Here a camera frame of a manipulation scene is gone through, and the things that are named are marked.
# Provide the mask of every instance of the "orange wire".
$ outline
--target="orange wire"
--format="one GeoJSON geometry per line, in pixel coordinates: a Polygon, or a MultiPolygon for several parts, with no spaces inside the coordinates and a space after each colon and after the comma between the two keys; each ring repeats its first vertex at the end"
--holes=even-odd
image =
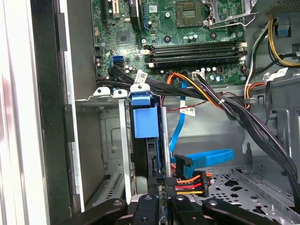
{"type": "Polygon", "coordinates": [[[205,96],[214,106],[222,109],[219,105],[217,105],[216,103],[214,103],[214,101],[205,93],[205,91],[199,86],[197,85],[194,81],[192,81],[191,79],[189,79],[188,77],[182,75],[182,74],[177,74],[177,73],[172,73],[169,78],[167,79],[167,82],[169,81],[169,79],[171,79],[173,76],[177,76],[180,77],[181,79],[184,79],[186,81],[188,81],[190,84],[193,85],[194,88],[196,88],[203,96],[205,96]]]}
{"type": "MultiPolygon", "coordinates": [[[[251,85],[249,85],[249,87],[247,88],[247,91],[246,91],[246,98],[249,98],[250,97],[250,91],[254,88],[254,87],[258,87],[258,86],[263,86],[265,85],[264,83],[253,83],[251,85]]],[[[246,109],[250,108],[251,107],[251,104],[248,104],[246,106],[246,109]]]]}
{"type": "Polygon", "coordinates": [[[195,177],[193,177],[193,178],[191,178],[191,179],[189,179],[189,180],[179,180],[177,183],[179,183],[179,184],[190,183],[190,182],[195,181],[195,180],[198,179],[198,178],[200,178],[200,175],[195,176],[195,177]]]}

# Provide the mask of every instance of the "motherboard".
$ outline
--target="motherboard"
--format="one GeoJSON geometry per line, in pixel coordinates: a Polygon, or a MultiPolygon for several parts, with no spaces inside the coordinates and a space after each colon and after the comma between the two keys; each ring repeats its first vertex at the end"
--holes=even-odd
{"type": "Polygon", "coordinates": [[[201,75],[211,84],[246,81],[244,29],[212,29],[210,2],[219,19],[242,13],[241,0],[91,0],[97,76],[116,65],[135,78],[165,82],[171,72],[201,75]]]}

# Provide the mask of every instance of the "cpu socket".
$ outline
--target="cpu socket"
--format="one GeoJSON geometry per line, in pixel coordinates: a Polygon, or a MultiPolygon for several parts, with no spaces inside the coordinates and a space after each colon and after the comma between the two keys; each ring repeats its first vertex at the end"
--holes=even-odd
{"type": "Polygon", "coordinates": [[[202,26],[203,19],[200,2],[176,2],[176,22],[178,28],[202,26]]]}

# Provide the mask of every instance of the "blue sata port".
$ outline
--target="blue sata port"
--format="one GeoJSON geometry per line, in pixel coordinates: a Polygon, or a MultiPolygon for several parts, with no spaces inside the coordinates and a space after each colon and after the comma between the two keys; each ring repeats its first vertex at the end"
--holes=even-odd
{"type": "Polygon", "coordinates": [[[124,56],[122,56],[122,55],[114,55],[114,56],[112,57],[112,61],[113,61],[113,62],[124,61],[124,56]]]}

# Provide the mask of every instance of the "black ram slot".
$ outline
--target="black ram slot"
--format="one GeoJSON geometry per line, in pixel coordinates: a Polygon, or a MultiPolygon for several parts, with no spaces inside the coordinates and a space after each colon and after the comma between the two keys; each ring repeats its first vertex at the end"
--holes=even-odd
{"type": "Polygon", "coordinates": [[[153,47],[149,45],[145,45],[146,48],[151,50],[151,48],[156,50],[163,50],[163,49],[185,49],[185,48],[195,48],[195,47],[220,47],[220,46],[238,46],[241,42],[231,42],[231,41],[223,41],[223,42],[214,42],[214,43],[203,43],[203,44],[190,44],[190,45],[167,45],[167,46],[160,46],[160,47],[153,47]]]}
{"type": "Polygon", "coordinates": [[[195,54],[210,54],[212,55],[212,53],[217,53],[218,55],[222,55],[224,53],[228,53],[228,52],[232,52],[232,49],[210,49],[210,50],[202,50],[202,49],[186,49],[186,50],[181,50],[179,51],[167,51],[167,52],[156,52],[155,54],[153,54],[153,57],[166,57],[166,56],[180,56],[180,55],[195,55],[195,54]]]}
{"type": "Polygon", "coordinates": [[[103,25],[108,28],[108,14],[107,14],[107,1],[100,1],[101,5],[101,20],[103,25]]]}
{"type": "Polygon", "coordinates": [[[195,65],[219,65],[226,63],[238,63],[241,56],[221,56],[221,57],[207,57],[201,58],[199,56],[190,57],[174,57],[166,59],[150,59],[149,62],[154,63],[155,68],[174,68],[183,66],[195,65]]]}

